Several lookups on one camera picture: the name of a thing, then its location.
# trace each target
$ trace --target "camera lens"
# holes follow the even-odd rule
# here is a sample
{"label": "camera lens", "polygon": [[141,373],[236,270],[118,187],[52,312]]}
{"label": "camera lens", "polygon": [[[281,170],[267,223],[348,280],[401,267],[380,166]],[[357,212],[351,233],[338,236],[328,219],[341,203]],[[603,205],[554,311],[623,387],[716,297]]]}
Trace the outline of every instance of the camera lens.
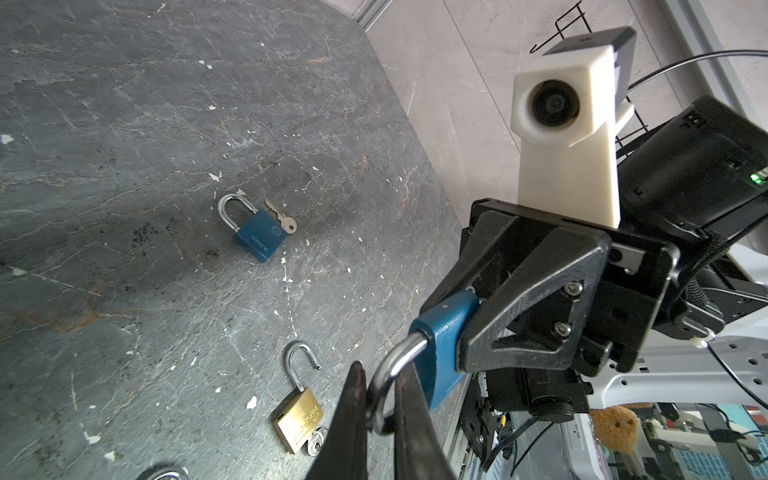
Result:
{"label": "camera lens", "polygon": [[563,81],[547,80],[539,85],[531,106],[538,123],[560,127],[578,116],[578,95]]}

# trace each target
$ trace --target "stone countertop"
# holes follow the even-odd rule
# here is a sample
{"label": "stone countertop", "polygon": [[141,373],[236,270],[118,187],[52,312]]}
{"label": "stone countertop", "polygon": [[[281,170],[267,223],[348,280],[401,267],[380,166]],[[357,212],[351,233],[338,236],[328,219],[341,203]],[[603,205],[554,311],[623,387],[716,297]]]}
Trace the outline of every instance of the stone countertop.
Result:
{"label": "stone countertop", "polygon": [[[314,345],[323,369],[296,365],[328,425],[458,255],[362,29],[317,0],[12,0],[3,21],[5,475],[302,478],[269,420],[286,344]],[[215,211],[238,190],[298,222],[269,263]],[[392,475],[391,438],[368,465]]]}

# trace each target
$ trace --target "blue padlock body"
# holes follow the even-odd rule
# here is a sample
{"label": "blue padlock body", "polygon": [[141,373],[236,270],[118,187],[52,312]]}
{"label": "blue padlock body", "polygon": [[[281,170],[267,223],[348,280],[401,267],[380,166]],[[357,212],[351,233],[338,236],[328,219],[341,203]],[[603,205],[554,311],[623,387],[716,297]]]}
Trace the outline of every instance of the blue padlock body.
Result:
{"label": "blue padlock body", "polygon": [[288,233],[275,217],[265,210],[259,210],[235,233],[235,240],[264,263],[287,236]]}
{"label": "blue padlock body", "polygon": [[413,363],[430,410],[440,405],[466,375],[456,371],[456,345],[466,321],[479,307],[478,297],[469,290],[462,290],[411,323],[409,333],[418,330],[427,335],[427,348]]}

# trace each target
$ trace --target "hex bolt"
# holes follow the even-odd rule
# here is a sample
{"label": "hex bolt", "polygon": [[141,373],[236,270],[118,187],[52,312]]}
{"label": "hex bolt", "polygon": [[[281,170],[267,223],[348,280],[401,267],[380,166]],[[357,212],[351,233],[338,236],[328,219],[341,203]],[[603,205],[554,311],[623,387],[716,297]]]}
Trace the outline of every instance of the hex bolt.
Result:
{"label": "hex bolt", "polygon": [[562,338],[568,338],[571,335],[571,326],[563,322],[555,322],[552,326],[552,333]]}
{"label": "hex bolt", "polygon": [[584,285],[577,281],[568,282],[563,287],[563,291],[565,291],[569,296],[579,296],[581,295],[581,292],[584,291]]}

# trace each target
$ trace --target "open padlock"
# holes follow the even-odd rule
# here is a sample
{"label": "open padlock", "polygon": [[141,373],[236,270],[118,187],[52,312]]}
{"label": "open padlock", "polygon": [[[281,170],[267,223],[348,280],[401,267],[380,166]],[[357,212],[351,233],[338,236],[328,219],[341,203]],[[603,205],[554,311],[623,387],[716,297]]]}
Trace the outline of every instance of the open padlock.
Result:
{"label": "open padlock", "polygon": [[[288,403],[283,412],[280,413],[280,416],[275,419],[274,425],[280,439],[283,440],[286,448],[291,453],[298,452],[302,445],[313,437],[315,429],[323,418],[323,408],[320,407],[314,394],[312,394],[312,390],[304,387],[304,384],[301,383],[299,376],[296,374],[296,370],[293,369],[293,354],[298,349],[304,350],[315,366],[315,369],[320,370],[317,356],[315,356],[315,353],[306,343],[301,341],[294,342],[286,350],[284,359],[286,371],[300,393]],[[313,448],[317,450],[319,446],[315,443]]]}
{"label": "open padlock", "polygon": [[[253,214],[242,227],[238,227],[224,210],[230,200],[241,202]],[[246,198],[238,194],[226,194],[219,199],[219,216],[229,228],[235,231],[235,240],[246,247],[261,263],[269,260],[288,236],[288,232],[280,226],[280,223],[277,223],[277,220],[269,212],[264,209],[258,210]]]}

